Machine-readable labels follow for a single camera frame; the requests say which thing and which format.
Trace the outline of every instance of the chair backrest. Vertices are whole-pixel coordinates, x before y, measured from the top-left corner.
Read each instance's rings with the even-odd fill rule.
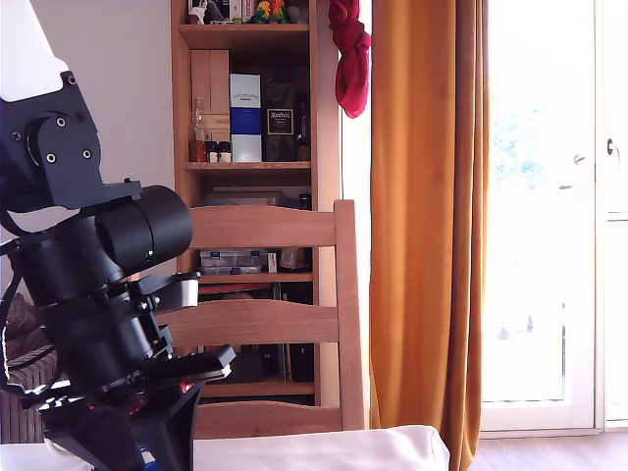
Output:
[[[333,213],[274,206],[213,206],[191,210],[190,248],[336,248],[337,306],[279,300],[203,302],[160,316],[175,345],[321,343],[339,346],[340,408],[273,401],[203,404],[198,439],[259,437],[358,430],[365,427],[360,356],[355,213],[353,201],[339,200]]]

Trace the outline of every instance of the white tablecloth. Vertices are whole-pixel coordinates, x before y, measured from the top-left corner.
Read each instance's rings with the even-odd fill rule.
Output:
[[[446,471],[449,453],[432,427],[194,442],[195,471]],[[45,445],[0,445],[2,471],[87,471]]]

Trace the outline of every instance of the plastic storage box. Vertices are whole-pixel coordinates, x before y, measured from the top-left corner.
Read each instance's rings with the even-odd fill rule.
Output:
[[[262,267],[201,267],[204,275],[250,275],[262,273]]]
[[[264,267],[268,265],[266,249],[219,249],[201,250],[200,266],[202,269],[215,267]]]

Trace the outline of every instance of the wooden floor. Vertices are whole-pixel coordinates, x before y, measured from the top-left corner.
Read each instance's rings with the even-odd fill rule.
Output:
[[[628,471],[628,433],[481,440],[469,471]]]

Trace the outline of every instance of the colorful figurine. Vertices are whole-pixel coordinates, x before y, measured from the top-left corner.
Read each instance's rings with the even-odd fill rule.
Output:
[[[286,9],[286,2],[284,0],[271,0],[273,7],[273,16],[271,17],[272,23],[287,23],[288,22],[288,10]]]
[[[255,15],[249,20],[250,23],[269,23],[271,17],[271,2],[262,0],[257,4]]]

